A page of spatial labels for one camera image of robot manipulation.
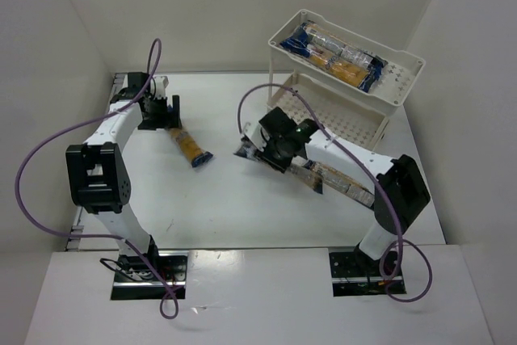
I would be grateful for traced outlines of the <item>spaghetti bag blue yellow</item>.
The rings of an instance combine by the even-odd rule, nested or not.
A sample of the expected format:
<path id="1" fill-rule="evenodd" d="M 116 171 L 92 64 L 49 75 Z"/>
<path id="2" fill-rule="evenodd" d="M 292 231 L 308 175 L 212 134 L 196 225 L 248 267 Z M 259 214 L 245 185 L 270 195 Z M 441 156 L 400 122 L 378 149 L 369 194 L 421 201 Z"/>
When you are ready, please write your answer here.
<path id="1" fill-rule="evenodd" d="M 201 167 L 212 160 L 213 154 L 199 147 L 183 124 L 181 128 L 167 128 L 166 131 L 192 168 Z"/>
<path id="2" fill-rule="evenodd" d="M 310 64 L 333 77 L 361 91 L 369 92 L 371 86 L 380 78 L 382 71 L 366 70 L 341 59 L 330 51 L 312 44 L 305 44 L 298 35 L 293 34 L 280 43 L 283 49 L 294 53 Z"/>

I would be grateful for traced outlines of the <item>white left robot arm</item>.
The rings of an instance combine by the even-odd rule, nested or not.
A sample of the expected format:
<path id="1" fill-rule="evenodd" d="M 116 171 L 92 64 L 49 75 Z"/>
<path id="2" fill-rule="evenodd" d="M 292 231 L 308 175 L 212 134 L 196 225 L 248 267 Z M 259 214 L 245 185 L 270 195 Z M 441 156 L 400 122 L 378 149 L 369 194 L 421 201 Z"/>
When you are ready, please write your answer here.
<path id="1" fill-rule="evenodd" d="M 119 265 L 125 271 L 147 271 L 139 254 L 159 270 L 158 247 L 137 220 L 129 201 L 132 184 L 122 152 L 136 129 L 157 130 L 179 123 L 179 97 L 168 103 L 166 76 L 131 72 L 113 95 L 109 117 L 80 145 L 65 152 L 73 202 L 93 214 L 121 239 Z"/>

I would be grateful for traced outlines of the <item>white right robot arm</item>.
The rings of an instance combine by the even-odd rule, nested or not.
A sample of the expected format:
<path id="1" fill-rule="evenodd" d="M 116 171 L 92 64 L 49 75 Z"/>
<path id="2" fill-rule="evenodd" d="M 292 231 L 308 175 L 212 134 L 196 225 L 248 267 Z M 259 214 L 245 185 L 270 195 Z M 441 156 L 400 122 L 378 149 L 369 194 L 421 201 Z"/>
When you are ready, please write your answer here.
<path id="1" fill-rule="evenodd" d="M 242 134 L 276 170 L 286 171 L 292 160 L 300 157 L 328 166 L 370 191 L 375 220 L 358 249 L 371 260 L 379 260 L 431 201 L 412 157 L 377 154 L 342 139 L 315 120 L 298 124 L 279 107 L 258 123 L 245 124 Z"/>

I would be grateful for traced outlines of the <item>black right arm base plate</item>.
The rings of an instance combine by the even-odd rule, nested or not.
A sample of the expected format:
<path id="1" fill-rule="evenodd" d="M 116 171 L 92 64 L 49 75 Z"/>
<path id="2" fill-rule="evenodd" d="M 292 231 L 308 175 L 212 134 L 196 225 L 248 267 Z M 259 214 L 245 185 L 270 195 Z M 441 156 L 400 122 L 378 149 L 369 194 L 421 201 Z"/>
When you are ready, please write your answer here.
<path id="1" fill-rule="evenodd" d="M 371 260 L 357 247 L 329 250 L 329 262 L 334 297 L 385 295 L 387 286 L 395 295 L 406 294 L 402 273 L 386 281 L 381 276 L 379 261 Z"/>

